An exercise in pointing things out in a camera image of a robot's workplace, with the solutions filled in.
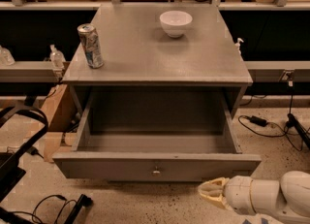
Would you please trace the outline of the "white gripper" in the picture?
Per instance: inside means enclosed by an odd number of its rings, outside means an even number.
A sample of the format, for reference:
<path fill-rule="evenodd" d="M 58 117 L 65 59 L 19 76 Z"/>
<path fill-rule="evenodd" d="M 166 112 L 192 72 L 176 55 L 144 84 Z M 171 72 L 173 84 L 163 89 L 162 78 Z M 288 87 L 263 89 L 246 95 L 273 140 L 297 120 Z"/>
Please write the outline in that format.
<path fill-rule="evenodd" d="M 198 193 L 217 208 L 232 208 L 240 215 L 252 215 L 251 183 L 252 178 L 249 176 L 235 176 L 230 180 L 219 177 L 202 183 Z"/>

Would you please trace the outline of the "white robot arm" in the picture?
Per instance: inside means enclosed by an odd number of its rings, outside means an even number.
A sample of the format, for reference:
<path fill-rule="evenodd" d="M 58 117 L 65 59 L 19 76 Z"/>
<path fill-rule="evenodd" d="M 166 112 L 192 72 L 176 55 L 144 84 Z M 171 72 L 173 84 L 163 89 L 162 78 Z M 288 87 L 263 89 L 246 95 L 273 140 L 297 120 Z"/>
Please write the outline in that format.
<path fill-rule="evenodd" d="M 239 215 L 265 214 L 283 224 L 310 224 L 310 175 L 290 171 L 279 180 L 219 177 L 198 187 L 208 203 Z"/>

